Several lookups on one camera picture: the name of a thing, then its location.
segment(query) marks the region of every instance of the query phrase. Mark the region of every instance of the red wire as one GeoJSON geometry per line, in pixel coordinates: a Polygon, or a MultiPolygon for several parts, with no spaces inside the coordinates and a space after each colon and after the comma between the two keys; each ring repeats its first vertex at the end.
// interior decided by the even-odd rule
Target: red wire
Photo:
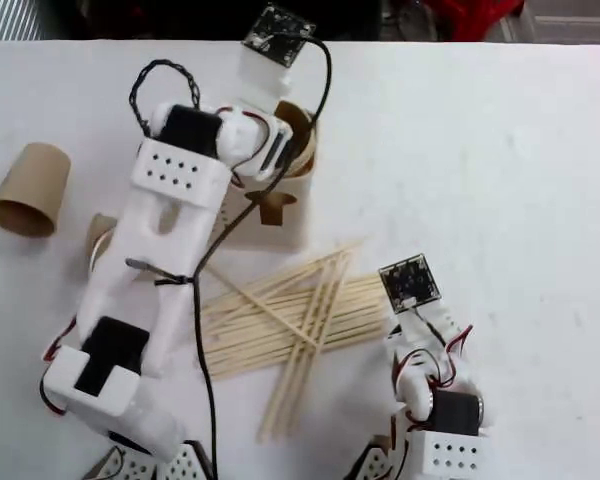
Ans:
{"type": "Polygon", "coordinates": [[[55,358],[56,352],[60,349],[60,340],[69,335],[69,332],[71,332],[71,330],[73,330],[75,326],[76,317],[73,317],[73,319],[69,322],[67,328],[65,328],[62,331],[62,333],[55,338],[53,343],[49,345],[49,348],[47,348],[47,351],[44,352],[44,355],[42,356],[42,360],[44,360],[45,362],[51,362],[55,358]]]}
{"type": "Polygon", "coordinates": [[[47,367],[45,369],[44,373],[40,377],[40,383],[38,384],[38,390],[40,392],[40,398],[42,399],[42,402],[46,405],[46,407],[49,410],[51,410],[56,415],[59,415],[59,416],[63,417],[67,413],[67,411],[66,410],[62,410],[61,408],[56,407],[53,403],[51,403],[51,400],[49,400],[49,397],[47,397],[47,393],[44,391],[44,376],[46,375],[47,370],[49,370],[49,367],[47,367]]]}
{"type": "Polygon", "coordinates": [[[471,330],[473,330],[473,325],[469,325],[467,328],[464,329],[463,332],[461,332],[459,335],[457,335],[453,340],[451,340],[447,344],[445,351],[447,352],[447,356],[449,357],[449,364],[451,365],[451,376],[439,385],[440,388],[448,388],[451,385],[453,385],[453,382],[456,379],[457,370],[456,370],[456,365],[453,362],[453,359],[451,358],[451,355],[449,355],[449,353],[451,353],[451,349],[458,342],[461,341],[462,343],[460,345],[460,354],[462,354],[462,349],[464,348],[464,342],[467,340],[467,336],[469,335],[471,330]]]}

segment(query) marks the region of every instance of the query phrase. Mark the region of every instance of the bamboo stick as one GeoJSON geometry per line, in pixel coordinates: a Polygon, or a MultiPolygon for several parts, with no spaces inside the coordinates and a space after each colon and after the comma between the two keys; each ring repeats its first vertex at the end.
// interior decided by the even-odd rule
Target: bamboo stick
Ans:
{"type": "Polygon", "coordinates": [[[295,333],[296,335],[298,335],[305,342],[307,342],[310,345],[313,345],[315,347],[316,343],[311,338],[309,338],[307,335],[305,335],[303,332],[301,332],[300,330],[298,330],[293,325],[289,324],[289,322],[287,322],[284,318],[282,318],[276,312],[274,312],[273,310],[271,310],[266,304],[262,303],[260,300],[258,300],[256,297],[254,297],[250,293],[248,293],[246,291],[243,291],[240,287],[238,287],[236,284],[234,284],[231,280],[229,280],[228,278],[226,278],[220,272],[218,272],[217,270],[214,270],[213,268],[211,268],[211,266],[207,265],[207,270],[210,271],[218,280],[222,281],[223,283],[227,284],[231,288],[233,288],[236,291],[240,292],[242,295],[244,295],[245,297],[247,297],[253,303],[255,303],[256,305],[258,305],[262,310],[264,310],[266,313],[268,313],[273,319],[277,320],[278,322],[280,322],[283,325],[286,325],[286,327],[289,330],[291,330],[293,333],[295,333]]]}
{"type": "MultiPolygon", "coordinates": [[[[370,300],[360,300],[356,303],[346,303],[345,305],[336,306],[335,316],[340,317],[343,315],[355,314],[356,312],[364,312],[370,308],[383,308],[384,302],[381,298],[372,298],[370,300]]],[[[301,324],[301,313],[297,309],[289,312],[288,310],[276,311],[278,315],[283,316],[289,323],[299,326],[301,324]]],[[[227,325],[217,330],[203,331],[204,338],[240,338],[243,334],[246,334],[253,329],[266,328],[270,331],[280,331],[280,326],[276,323],[263,323],[265,315],[260,313],[258,315],[250,315],[247,320],[243,323],[234,325],[227,325]]]]}
{"type": "MultiPolygon", "coordinates": [[[[374,330],[374,331],[369,332],[364,335],[358,335],[358,336],[350,337],[350,338],[347,338],[344,340],[327,343],[323,350],[325,352],[330,352],[330,351],[333,351],[333,350],[336,350],[339,348],[344,348],[344,347],[348,347],[351,345],[356,345],[358,343],[375,340],[375,339],[383,337],[384,334],[385,334],[384,327],[378,327],[377,330],[374,330]]],[[[289,348],[288,350],[283,351],[282,353],[275,355],[275,356],[270,356],[268,358],[264,358],[261,360],[245,362],[242,365],[233,366],[230,368],[224,368],[224,369],[211,368],[210,373],[214,379],[221,380],[224,378],[233,377],[235,375],[238,375],[240,373],[244,373],[244,372],[247,372],[250,370],[256,370],[256,369],[260,369],[260,368],[269,367],[272,365],[277,365],[278,363],[285,362],[289,358],[290,351],[291,351],[291,348],[289,348]]]]}
{"type": "MultiPolygon", "coordinates": [[[[367,318],[382,318],[383,312],[384,308],[382,307],[371,307],[354,313],[348,313],[346,315],[334,317],[333,323],[346,325],[352,322],[359,322],[367,318]]],[[[208,345],[205,341],[205,352],[208,355],[211,355],[212,353],[221,350],[233,350],[239,347],[248,347],[255,346],[257,344],[268,343],[269,341],[276,340],[277,338],[294,338],[293,335],[288,332],[288,330],[281,330],[277,328],[277,325],[275,327],[276,328],[270,328],[269,326],[262,325],[260,328],[251,328],[249,330],[239,332],[238,334],[231,334],[231,336],[227,335],[225,337],[221,337],[219,341],[208,343],[208,345]]]]}
{"type": "Polygon", "coordinates": [[[320,332],[320,337],[318,339],[318,346],[316,347],[315,352],[309,353],[309,352],[305,351],[305,355],[311,356],[311,359],[309,362],[309,366],[307,367],[306,374],[304,375],[299,394],[296,398],[294,398],[292,400],[294,406],[291,408],[291,411],[290,411],[291,416],[289,418],[289,423],[287,424],[287,428],[288,428],[287,434],[293,433],[293,431],[297,427],[298,418],[300,417],[299,412],[300,412],[300,409],[302,408],[302,405],[304,404],[304,399],[306,398],[307,384],[311,380],[311,375],[313,374],[313,370],[315,368],[315,365],[316,365],[318,359],[320,358],[320,353],[322,352],[322,348],[324,347],[325,340],[327,339],[327,335],[329,334],[329,330],[331,328],[331,321],[333,319],[334,306],[338,300],[338,296],[340,295],[348,266],[349,266],[348,262],[345,263],[345,265],[343,266],[342,276],[340,277],[340,280],[335,287],[333,299],[331,301],[331,304],[328,307],[327,317],[322,326],[322,331],[320,332]]]}
{"type": "MultiPolygon", "coordinates": [[[[327,284],[327,287],[325,288],[325,293],[322,296],[320,306],[318,308],[316,321],[314,322],[312,329],[311,329],[310,336],[312,339],[319,338],[321,322],[318,321],[318,319],[323,319],[323,318],[326,319],[326,317],[324,317],[324,313],[326,313],[326,311],[328,309],[328,305],[329,305],[328,302],[332,301],[332,298],[331,298],[332,291],[334,288],[338,288],[338,287],[336,287],[336,284],[340,285],[342,280],[344,279],[344,277],[341,276],[340,282],[338,282],[338,273],[340,273],[339,268],[341,267],[342,263],[344,263],[344,265],[345,265],[344,270],[346,271],[346,268],[349,265],[349,259],[344,257],[343,255],[339,255],[335,260],[335,265],[333,267],[333,271],[329,278],[329,283],[327,284]]],[[[300,355],[300,358],[297,361],[297,365],[296,365],[295,371],[293,372],[291,382],[287,388],[286,402],[281,406],[280,411],[278,413],[278,421],[276,422],[276,424],[274,425],[274,428],[272,429],[273,436],[277,436],[280,433],[286,433],[286,425],[289,422],[291,409],[293,408],[293,405],[295,404],[294,399],[300,395],[300,391],[302,390],[302,387],[304,384],[304,378],[306,376],[306,365],[307,365],[307,352],[303,351],[302,354],[300,355]]]]}
{"type": "MultiPolygon", "coordinates": [[[[270,297],[272,297],[276,293],[283,291],[286,288],[289,288],[291,285],[294,285],[302,280],[307,279],[308,277],[310,277],[311,275],[316,273],[317,270],[318,270],[318,266],[316,266],[315,268],[307,269],[305,272],[301,273],[300,275],[297,275],[297,276],[293,277],[292,279],[287,280],[286,282],[283,282],[283,283],[279,284],[278,286],[276,286],[275,288],[271,289],[270,291],[268,291],[267,293],[262,295],[260,297],[260,300],[262,300],[263,302],[265,300],[268,300],[270,297]]],[[[233,311],[225,314],[224,316],[222,316],[216,320],[213,320],[208,325],[210,328],[218,328],[218,327],[222,326],[224,323],[228,322],[229,320],[239,317],[241,313],[248,311],[249,309],[251,309],[251,307],[255,307],[255,306],[252,303],[245,303],[241,307],[238,307],[236,310],[233,310],[233,311]]]]}
{"type": "MultiPolygon", "coordinates": [[[[361,319],[357,322],[348,322],[346,324],[332,325],[332,333],[327,338],[327,341],[337,341],[352,335],[357,335],[361,332],[375,329],[383,325],[383,318],[380,316],[361,319]]],[[[283,350],[295,345],[295,337],[286,335],[286,338],[278,338],[270,340],[266,343],[258,345],[240,346],[236,349],[226,349],[210,353],[207,356],[209,365],[216,365],[226,362],[241,362],[243,360],[267,355],[279,350],[283,350]]]]}
{"type": "MultiPolygon", "coordinates": [[[[313,316],[313,310],[315,308],[316,301],[320,297],[320,291],[322,290],[322,286],[327,277],[326,268],[322,268],[322,272],[320,274],[320,280],[318,281],[318,285],[315,287],[313,294],[311,295],[311,301],[309,306],[307,307],[303,322],[302,322],[302,330],[308,331],[309,326],[311,324],[311,319],[313,316]]],[[[269,434],[271,427],[273,426],[276,417],[278,415],[278,411],[280,409],[280,404],[285,397],[287,387],[289,384],[289,380],[291,379],[291,375],[293,373],[293,367],[296,362],[296,357],[298,353],[300,353],[301,344],[298,342],[294,342],[293,349],[291,350],[291,354],[287,364],[282,372],[282,376],[276,385],[276,389],[273,392],[271,398],[269,399],[269,404],[267,406],[267,411],[265,417],[260,424],[260,428],[258,430],[257,440],[258,442],[263,442],[265,437],[269,434]]]]}
{"type": "MultiPolygon", "coordinates": [[[[343,296],[347,297],[357,297],[360,294],[365,294],[367,296],[384,296],[384,290],[382,289],[382,285],[379,282],[367,283],[367,284],[347,284],[345,290],[343,292],[343,296]]],[[[260,300],[265,301],[266,304],[271,307],[273,310],[278,310],[283,307],[293,307],[293,306],[306,306],[307,302],[310,300],[311,295],[309,293],[302,294],[292,294],[288,296],[281,297],[269,297],[268,294],[259,297],[260,300]]],[[[244,317],[257,313],[260,311],[258,307],[253,305],[252,303],[243,303],[241,306],[234,305],[236,307],[235,310],[230,310],[224,312],[223,316],[220,318],[212,317],[212,320],[207,323],[207,328],[213,330],[221,326],[220,324],[230,323],[240,321],[244,317]]]]}
{"type": "MultiPolygon", "coordinates": [[[[307,268],[308,266],[310,266],[311,264],[316,263],[316,262],[323,262],[323,261],[326,261],[330,258],[333,258],[333,257],[339,255],[342,252],[354,250],[355,248],[362,245],[362,243],[364,243],[364,241],[365,241],[365,239],[361,238],[358,240],[353,240],[351,242],[344,243],[343,245],[338,247],[336,250],[328,253],[327,255],[319,255],[319,256],[316,255],[316,256],[312,257],[311,259],[305,261],[300,266],[288,267],[288,268],[283,269],[280,272],[277,272],[273,275],[267,275],[265,277],[261,277],[258,280],[255,280],[253,282],[246,284],[244,286],[244,288],[247,290],[253,291],[253,292],[260,292],[260,294],[262,294],[263,293],[262,290],[271,288],[273,285],[277,285],[280,281],[284,281],[284,280],[288,279],[289,277],[296,275],[298,272],[304,271],[304,269],[307,268]]],[[[222,297],[217,298],[214,301],[214,304],[217,307],[219,307],[224,301],[227,301],[229,299],[239,300],[240,295],[237,293],[227,293],[227,294],[223,295],[222,297]]],[[[206,308],[210,308],[210,307],[205,306],[205,308],[203,308],[203,310],[202,310],[202,313],[210,313],[212,311],[211,309],[205,310],[206,308]]]]}

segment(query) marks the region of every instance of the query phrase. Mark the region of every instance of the white surface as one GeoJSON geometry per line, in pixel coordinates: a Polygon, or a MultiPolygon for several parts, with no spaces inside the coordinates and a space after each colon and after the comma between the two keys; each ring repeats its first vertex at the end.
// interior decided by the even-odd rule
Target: white surface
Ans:
{"type": "MultiPolygon", "coordinates": [[[[77,478],[106,450],[77,420],[45,411],[38,359],[75,313],[89,219],[122,208],[141,139],[127,105],[136,74],[171,58],[218,102],[231,91],[238,51],[0,44],[0,180],[30,141],[73,161],[53,237],[0,230],[0,478],[77,478]]],[[[467,350],[498,410],[498,478],[600,478],[600,47],[338,44],[333,55],[312,250],[370,232],[357,258],[365,272],[424,251],[454,316],[476,326],[467,350]]],[[[293,98],[314,107],[323,78],[307,47],[293,98]]],[[[156,72],[140,105],[146,116],[186,98],[182,78],[156,72]]],[[[241,281],[292,260],[224,251],[215,263],[241,281]]],[[[155,292],[139,288],[136,303],[124,304],[151,316],[140,306],[155,292]]],[[[161,400],[208,449],[192,361],[190,348],[177,352],[161,400]]],[[[395,405],[377,342],[325,355],[298,436],[256,446],[277,371],[216,384],[223,480],[342,478],[369,437],[388,432],[395,405]]]]}

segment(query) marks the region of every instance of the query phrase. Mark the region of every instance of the small pcb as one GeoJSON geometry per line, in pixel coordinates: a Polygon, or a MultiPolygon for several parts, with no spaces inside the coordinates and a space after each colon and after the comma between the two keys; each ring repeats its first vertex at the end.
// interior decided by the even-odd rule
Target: small pcb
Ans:
{"type": "Polygon", "coordinates": [[[268,4],[242,41],[245,47],[289,68],[304,46],[303,40],[275,36],[274,33],[311,35],[316,26],[273,4],[268,4]]]}
{"type": "Polygon", "coordinates": [[[424,254],[416,255],[378,270],[394,313],[441,298],[424,254]]]}

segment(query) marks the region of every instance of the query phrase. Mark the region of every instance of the cardboard piece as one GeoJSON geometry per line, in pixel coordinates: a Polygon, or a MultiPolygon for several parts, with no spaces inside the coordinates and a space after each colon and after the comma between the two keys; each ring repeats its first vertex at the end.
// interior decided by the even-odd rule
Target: cardboard piece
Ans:
{"type": "MultiPolygon", "coordinates": [[[[307,135],[311,117],[306,110],[301,109],[291,102],[282,100],[276,107],[274,115],[287,122],[293,129],[292,143],[295,142],[297,138],[304,138],[307,135]]],[[[298,177],[310,170],[315,151],[316,132],[313,130],[311,136],[304,144],[302,151],[291,163],[286,177],[298,177]]]]}
{"type": "MultiPolygon", "coordinates": [[[[311,117],[300,107],[282,101],[275,112],[291,125],[295,135],[305,135],[311,117]]],[[[227,237],[223,245],[234,248],[302,250],[309,238],[309,192],[315,170],[317,153],[317,128],[311,132],[302,152],[294,159],[287,175],[227,237]]],[[[215,240],[224,228],[246,208],[251,200],[264,190],[271,179],[258,182],[242,178],[244,187],[230,184],[222,202],[220,214],[211,233],[215,240]]]]}
{"type": "Polygon", "coordinates": [[[25,237],[48,237],[56,230],[69,157],[46,143],[30,143],[0,185],[0,227],[25,237]]]}
{"type": "Polygon", "coordinates": [[[113,217],[107,217],[101,213],[96,213],[91,219],[89,230],[87,230],[86,253],[89,259],[89,272],[93,270],[96,260],[109,246],[113,229],[118,220],[113,217]]]}

